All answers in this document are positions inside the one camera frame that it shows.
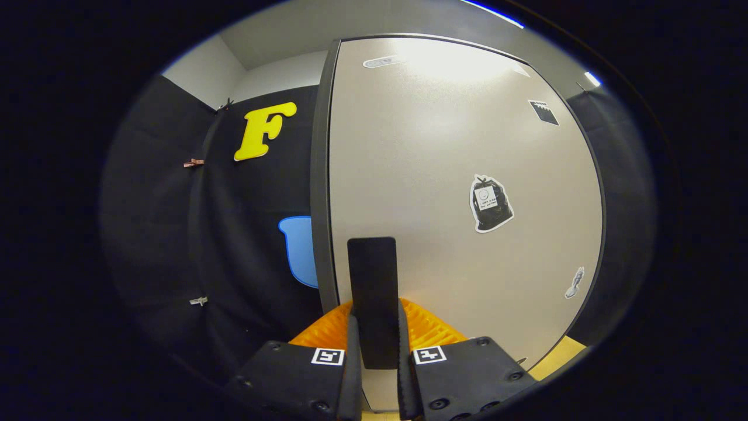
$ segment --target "metal clip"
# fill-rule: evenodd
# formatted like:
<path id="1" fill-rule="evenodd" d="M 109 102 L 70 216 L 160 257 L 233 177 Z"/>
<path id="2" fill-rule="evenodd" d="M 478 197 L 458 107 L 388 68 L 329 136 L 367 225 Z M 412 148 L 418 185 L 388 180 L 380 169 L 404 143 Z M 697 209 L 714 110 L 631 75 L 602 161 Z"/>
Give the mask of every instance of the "metal clip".
<path id="1" fill-rule="evenodd" d="M 203 304 L 205 304 L 205 303 L 207 303 L 207 302 L 208 302 L 208 297 L 200 297 L 200 298 L 195 298 L 194 300 L 190 300 L 190 301 L 189 301 L 189 303 L 190 303 L 191 305 L 193 305 L 193 306 L 194 306 L 195 304 L 200 304 L 200 307 L 202 307 L 202 306 L 203 306 Z"/>

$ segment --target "ceiling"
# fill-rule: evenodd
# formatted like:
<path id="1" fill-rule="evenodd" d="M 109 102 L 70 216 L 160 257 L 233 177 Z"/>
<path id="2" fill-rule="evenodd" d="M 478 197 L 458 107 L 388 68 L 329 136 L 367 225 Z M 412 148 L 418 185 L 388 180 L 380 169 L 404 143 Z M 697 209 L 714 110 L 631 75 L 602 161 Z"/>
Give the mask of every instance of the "ceiling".
<path id="1" fill-rule="evenodd" d="M 532 31 L 461 0 L 290 0 L 220 32 L 247 70 L 327 50 L 336 38 L 387 32 L 453 37 L 528 61 L 564 97 L 587 84 L 585 69 Z"/>
<path id="2" fill-rule="evenodd" d="M 248 69 L 326 50 L 335 38 L 419 32 L 473 41 L 487 34 L 512 38 L 521 29 L 459 0 L 291 0 L 221 32 Z"/>

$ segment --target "white sticker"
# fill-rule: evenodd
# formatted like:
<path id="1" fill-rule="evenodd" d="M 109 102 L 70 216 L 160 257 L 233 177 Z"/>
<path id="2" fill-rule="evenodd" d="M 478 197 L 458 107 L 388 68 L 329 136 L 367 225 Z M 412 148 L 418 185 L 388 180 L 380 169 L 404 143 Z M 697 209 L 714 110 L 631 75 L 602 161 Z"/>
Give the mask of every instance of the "white sticker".
<path id="1" fill-rule="evenodd" d="M 496 203 L 496 194 L 494 193 L 493 187 L 483 187 L 482 189 L 476 189 L 474 193 L 475 199 L 478 201 L 478 208 L 481 211 L 498 205 L 498 203 Z"/>
<path id="2" fill-rule="evenodd" d="M 345 354 L 346 352 L 342 349 L 317 348 L 312 357 L 312 364 L 320 364 L 322 366 L 341 366 Z"/>
<path id="3" fill-rule="evenodd" d="M 432 346 L 428 348 L 414 349 L 413 359 L 416 364 L 420 365 L 446 361 L 447 357 L 444 356 L 444 351 L 441 350 L 441 346 Z"/>
<path id="4" fill-rule="evenodd" d="M 398 64 L 406 60 L 403 55 L 389 55 L 387 57 L 373 58 L 364 62 L 364 67 L 374 69 L 377 67 L 388 66 L 389 64 Z"/>
<path id="5" fill-rule="evenodd" d="M 516 63 L 516 62 L 513 63 L 512 64 L 512 70 L 514 70 L 515 72 L 517 72 L 517 73 L 519 73 L 521 75 L 525 75 L 527 77 L 530 77 L 530 74 L 527 72 L 527 70 L 525 70 L 524 67 L 522 67 L 519 63 Z"/>
<path id="6" fill-rule="evenodd" d="M 571 286 L 568 287 L 568 289 L 566 290 L 566 294 L 563 295 L 564 297 L 566 297 L 566 299 L 577 295 L 577 292 L 579 292 L 579 282 L 582 282 L 582 278 L 584 278 L 584 266 L 577 269 L 577 273 L 574 275 L 574 279 L 571 281 Z"/>

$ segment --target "blue shape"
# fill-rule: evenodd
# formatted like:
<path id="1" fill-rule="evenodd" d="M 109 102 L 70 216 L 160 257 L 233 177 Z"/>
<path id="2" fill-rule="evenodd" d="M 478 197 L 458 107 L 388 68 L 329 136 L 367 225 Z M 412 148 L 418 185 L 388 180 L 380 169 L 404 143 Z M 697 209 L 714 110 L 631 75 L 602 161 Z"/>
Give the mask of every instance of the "blue shape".
<path id="1" fill-rule="evenodd" d="M 319 288 L 312 248 L 312 217 L 291 216 L 281 219 L 278 229 L 286 235 L 286 254 L 293 277 L 306 286 Z"/>

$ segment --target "sticker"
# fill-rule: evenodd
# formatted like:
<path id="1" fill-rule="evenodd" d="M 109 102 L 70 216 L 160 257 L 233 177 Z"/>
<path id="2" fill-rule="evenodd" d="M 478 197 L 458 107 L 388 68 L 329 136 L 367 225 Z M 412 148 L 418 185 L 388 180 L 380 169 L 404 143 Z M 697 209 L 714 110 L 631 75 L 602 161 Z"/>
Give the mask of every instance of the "sticker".
<path id="1" fill-rule="evenodd" d="M 577 269 L 577 274 L 574 275 L 574 280 L 571 281 L 571 286 L 568 287 L 566 294 L 563 296 L 569 299 L 574 295 L 577 295 L 577 292 L 579 292 L 579 282 L 582 282 L 582 278 L 584 278 L 584 266 Z"/>
<path id="2" fill-rule="evenodd" d="M 470 209 L 479 233 L 493 231 L 514 218 L 504 186 L 493 177 L 475 175 L 470 186 Z"/>
<path id="3" fill-rule="evenodd" d="M 377 67 L 388 66 L 389 64 L 398 64 L 406 60 L 403 55 L 389 55 L 387 57 L 374 58 L 364 62 L 364 67 L 374 69 Z"/>
<path id="4" fill-rule="evenodd" d="M 281 219 L 278 229 L 286 235 L 286 256 L 293 277 L 306 286 L 319 288 L 312 247 L 312 217 Z"/>
<path id="5" fill-rule="evenodd" d="M 548 104 L 544 103 L 542 101 L 529 101 L 530 105 L 533 106 L 533 109 L 535 109 L 535 113 L 537 113 L 538 118 L 545 121 L 546 123 L 551 123 L 555 125 L 559 125 L 558 120 L 556 120 L 556 116 L 554 115 L 554 112 L 551 111 L 550 108 L 548 108 Z"/>
<path id="6" fill-rule="evenodd" d="M 447 361 L 447 357 L 444 356 L 444 351 L 441 350 L 441 346 L 432 346 L 428 348 L 414 349 L 413 359 L 415 363 L 428 364 L 438 363 L 439 361 Z"/>
<path id="7" fill-rule="evenodd" d="M 341 366 L 346 352 L 342 349 L 317 348 L 312 357 L 312 364 L 321 366 Z"/>
<path id="8" fill-rule="evenodd" d="M 520 65 L 519 63 L 517 63 L 517 62 L 515 62 L 515 63 L 512 63 L 512 70 L 514 70 L 515 72 L 517 72 L 517 73 L 519 73 L 519 74 L 521 74 L 521 75 L 524 75 L 524 76 L 530 77 L 530 74 L 529 74 L 529 73 L 527 72 L 527 70 L 525 70 L 525 69 L 524 69 L 524 67 L 522 67 L 522 66 L 521 66 L 521 65 Z"/>
<path id="9" fill-rule="evenodd" d="M 294 103 L 283 103 L 248 112 L 244 116 L 247 127 L 244 129 L 242 145 L 234 153 L 234 160 L 249 160 L 267 154 L 270 147 L 263 143 L 265 134 L 267 133 L 268 140 L 278 137 L 281 126 L 283 126 L 283 117 L 281 116 L 291 117 L 294 114 L 296 114 L 296 104 Z"/>

